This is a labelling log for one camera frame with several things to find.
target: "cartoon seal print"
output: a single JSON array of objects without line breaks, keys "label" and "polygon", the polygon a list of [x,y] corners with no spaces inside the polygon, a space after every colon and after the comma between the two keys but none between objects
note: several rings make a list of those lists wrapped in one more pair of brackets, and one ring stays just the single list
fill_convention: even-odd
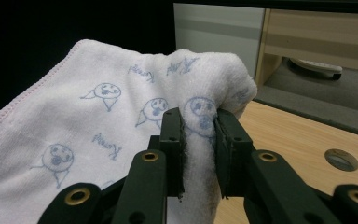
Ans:
[{"label": "cartoon seal print", "polygon": [[102,99],[107,111],[112,110],[112,106],[117,101],[118,97],[121,95],[121,89],[118,86],[115,86],[111,83],[101,83],[90,91],[86,96],[80,97],[80,99]]},{"label": "cartoon seal print", "polygon": [[214,101],[206,97],[193,97],[184,107],[186,127],[202,137],[214,137],[213,120],[216,117]]},{"label": "cartoon seal print", "polygon": [[74,163],[74,153],[69,147],[61,144],[50,145],[43,153],[42,163],[41,166],[31,168],[47,168],[51,171],[56,179],[58,189]]},{"label": "cartoon seal print", "polygon": [[168,102],[164,98],[155,98],[148,101],[139,113],[138,122],[135,127],[147,122],[156,122],[161,129],[162,115],[168,110]]}]

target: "wooden surface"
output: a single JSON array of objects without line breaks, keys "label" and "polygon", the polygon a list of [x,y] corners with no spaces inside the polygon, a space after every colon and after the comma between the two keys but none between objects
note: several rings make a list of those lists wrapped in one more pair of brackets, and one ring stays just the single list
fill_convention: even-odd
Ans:
[{"label": "wooden surface", "polygon": [[[281,154],[308,185],[328,194],[340,184],[358,185],[358,170],[338,170],[324,158],[327,149],[338,148],[358,160],[358,135],[256,102],[248,104],[240,123],[256,149]],[[215,223],[249,223],[242,203],[242,198],[222,200]]]}]

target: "fabric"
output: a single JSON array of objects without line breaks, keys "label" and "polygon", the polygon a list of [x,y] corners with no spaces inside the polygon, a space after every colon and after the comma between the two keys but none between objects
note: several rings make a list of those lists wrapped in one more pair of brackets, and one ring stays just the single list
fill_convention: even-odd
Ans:
[{"label": "fabric", "polygon": [[152,55],[77,42],[0,111],[0,223],[36,223],[62,189],[79,182],[104,189],[126,176],[174,107],[186,125],[186,192],[181,202],[169,198],[168,223],[213,223],[216,108],[239,117],[255,95],[231,53]]}]

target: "towel fold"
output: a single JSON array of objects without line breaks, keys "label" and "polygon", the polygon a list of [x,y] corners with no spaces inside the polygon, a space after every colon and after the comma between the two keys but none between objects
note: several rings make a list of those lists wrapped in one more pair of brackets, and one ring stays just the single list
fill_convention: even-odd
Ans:
[{"label": "towel fold", "polygon": [[220,200],[213,119],[237,117],[256,95],[231,53],[140,54],[81,40],[40,81],[0,111],[0,223],[36,223],[78,182],[101,189],[126,176],[133,156],[179,107],[186,126],[185,193],[168,223],[213,223]]}]

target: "white cabinet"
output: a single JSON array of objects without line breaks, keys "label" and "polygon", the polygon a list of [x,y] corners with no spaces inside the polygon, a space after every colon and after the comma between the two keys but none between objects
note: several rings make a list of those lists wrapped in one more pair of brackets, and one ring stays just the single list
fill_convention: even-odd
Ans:
[{"label": "white cabinet", "polygon": [[176,47],[237,54],[255,77],[263,8],[174,4]]}]

